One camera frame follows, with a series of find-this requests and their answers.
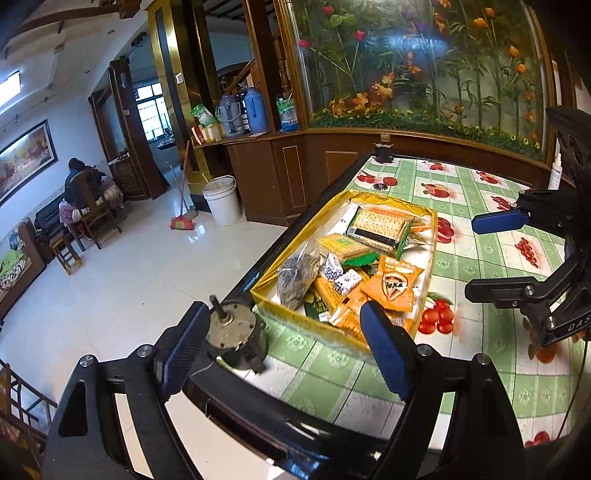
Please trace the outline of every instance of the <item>wooden pillar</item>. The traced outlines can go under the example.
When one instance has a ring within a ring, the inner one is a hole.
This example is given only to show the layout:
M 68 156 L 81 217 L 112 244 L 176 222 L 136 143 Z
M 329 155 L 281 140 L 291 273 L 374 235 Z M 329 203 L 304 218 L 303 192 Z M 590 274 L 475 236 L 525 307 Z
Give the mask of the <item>wooden pillar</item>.
M 148 145 L 135 101 L 133 80 L 129 72 L 129 59 L 120 57 L 111 62 L 109 81 L 121 130 L 132 165 L 137 171 L 140 186 L 149 197 L 155 199 L 166 192 L 166 180 L 158 170 Z
M 282 95 L 281 76 L 275 55 L 275 39 L 271 33 L 265 4 L 261 0 L 242 0 L 244 17 L 251 38 L 256 66 L 260 72 L 260 87 L 269 131 L 281 131 L 281 121 L 277 110 L 277 95 Z

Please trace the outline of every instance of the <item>orange snack package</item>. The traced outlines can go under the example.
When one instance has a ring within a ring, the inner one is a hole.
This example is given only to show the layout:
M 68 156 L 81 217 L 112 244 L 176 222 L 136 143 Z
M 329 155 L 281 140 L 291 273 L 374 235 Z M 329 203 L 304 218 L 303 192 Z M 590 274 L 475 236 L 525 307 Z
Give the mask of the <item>orange snack package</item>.
M 414 305 L 412 287 L 422 272 L 422 268 L 404 260 L 382 255 L 378 272 L 361 284 L 361 290 L 387 310 L 411 312 Z

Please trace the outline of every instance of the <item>glass display case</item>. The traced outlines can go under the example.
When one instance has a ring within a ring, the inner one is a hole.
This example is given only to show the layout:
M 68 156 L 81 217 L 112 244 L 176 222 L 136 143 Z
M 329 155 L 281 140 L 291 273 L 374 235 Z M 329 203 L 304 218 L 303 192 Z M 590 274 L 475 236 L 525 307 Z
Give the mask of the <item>glass display case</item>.
M 544 62 L 519 0 L 288 0 L 311 127 L 440 134 L 543 159 Z

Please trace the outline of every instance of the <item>black sofa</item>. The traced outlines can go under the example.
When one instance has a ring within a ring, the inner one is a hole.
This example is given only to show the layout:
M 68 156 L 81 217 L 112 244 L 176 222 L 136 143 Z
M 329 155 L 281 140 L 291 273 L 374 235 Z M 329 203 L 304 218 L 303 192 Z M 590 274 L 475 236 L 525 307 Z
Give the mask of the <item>black sofa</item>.
M 47 261 L 53 259 L 53 253 L 49 249 L 49 242 L 59 232 L 64 230 L 60 222 L 59 206 L 63 195 L 52 200 L 35 214 L 35 242 Z

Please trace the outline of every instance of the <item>white wall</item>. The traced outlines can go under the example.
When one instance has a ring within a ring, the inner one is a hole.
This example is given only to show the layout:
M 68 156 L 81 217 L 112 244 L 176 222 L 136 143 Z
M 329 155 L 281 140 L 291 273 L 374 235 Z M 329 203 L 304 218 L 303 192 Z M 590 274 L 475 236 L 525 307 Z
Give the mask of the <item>white wall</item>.
M 68 98 L 62 95 L 28 110 L 17 124 L 10 124 L 6 132 L 0 132 L 0 151 L 45 119 L 48 120 L 57 162 L 22 186 L 0 206 L 0 238 L 63 187 L 69 171 L 68 162 L 72 157 L 109 173 L 92 111 L 84 96 Z

